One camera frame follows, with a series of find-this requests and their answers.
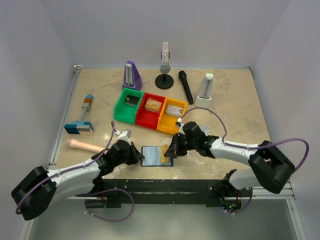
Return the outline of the orange credit card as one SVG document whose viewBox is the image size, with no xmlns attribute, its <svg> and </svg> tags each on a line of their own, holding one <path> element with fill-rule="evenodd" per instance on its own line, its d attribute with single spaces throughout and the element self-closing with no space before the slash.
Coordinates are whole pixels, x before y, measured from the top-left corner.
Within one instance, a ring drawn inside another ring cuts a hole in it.
<svg viewBox="0 0 320 240">
<path fill-rule="evenodd" d="M 169 163 L 169 158 L 165 156 L 165 153 L 167 150 L 168 150 L 167 144 L 159 146 L 159 163 L 161 165 Z"/>
</svg>

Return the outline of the navy blue card holder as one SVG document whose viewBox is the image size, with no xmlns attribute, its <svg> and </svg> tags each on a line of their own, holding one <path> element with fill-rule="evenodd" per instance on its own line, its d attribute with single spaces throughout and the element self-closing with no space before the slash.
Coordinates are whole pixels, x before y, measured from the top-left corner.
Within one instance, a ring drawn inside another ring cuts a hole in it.
<svg viewBox="0 0 320 240">
<path fill-rule="evenodd" d="M 141 161 L 141 167 L 172 167 L 174 160 L 172 157 L 165 157 L 168 145 L 160 146 L 142 146 L 141 153 L 144 159 Z"/>
</svg>

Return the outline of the white silver credit card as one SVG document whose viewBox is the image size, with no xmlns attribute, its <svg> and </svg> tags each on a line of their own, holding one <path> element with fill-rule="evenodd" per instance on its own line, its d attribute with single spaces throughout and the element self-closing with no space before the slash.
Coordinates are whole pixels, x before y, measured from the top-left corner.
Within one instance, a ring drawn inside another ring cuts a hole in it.
<svg viewBox="0 0 320 240">
<path fill-rule="evenodd" d="M 209 135 L 209 130 L 208 130 L 208 126 L 207 125 L 202 125 L 201 129 L 206 135 Z"/>
</svg>

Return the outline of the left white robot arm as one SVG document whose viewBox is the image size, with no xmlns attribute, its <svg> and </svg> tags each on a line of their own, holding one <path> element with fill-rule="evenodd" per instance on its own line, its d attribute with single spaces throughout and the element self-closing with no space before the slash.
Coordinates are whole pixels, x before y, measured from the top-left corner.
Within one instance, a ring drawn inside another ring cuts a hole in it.
<svg viewBox="0 0 320 240">
<path fill-rule="evenodd" d="M 86 161 L 70 167 L 46 170 L 35 167 L 12 190 L 15 213 L 29 221 L 53 204 L 77 195 L 98 196 L 104 190 L 103 176 L 122 164 L 135 165 L 144 160 L 133 142 L 117 140 Z"/>
</svg>

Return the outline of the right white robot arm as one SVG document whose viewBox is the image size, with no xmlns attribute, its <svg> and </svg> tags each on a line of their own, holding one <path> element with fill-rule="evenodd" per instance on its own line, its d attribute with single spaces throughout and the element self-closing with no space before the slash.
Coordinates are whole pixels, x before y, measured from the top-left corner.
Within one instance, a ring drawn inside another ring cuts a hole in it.
<svg viewBox="0 0 320 240">
<path fill-rule="evenodd" d="M 223 192 L 234 196 L 244 188 L 263 187 L 279 194 L 295 171 L 294 164 L 270 141 L 261 144 L 240 144 L 223 141 L 205 134 L 194 122 L 188 122 L 173 135 L 165 157 L 182 157 L 195 150 L 203 157 L 226 159 L 249 166 L 245 170 L 231 170 L 222 180 Z"/>
</svg>

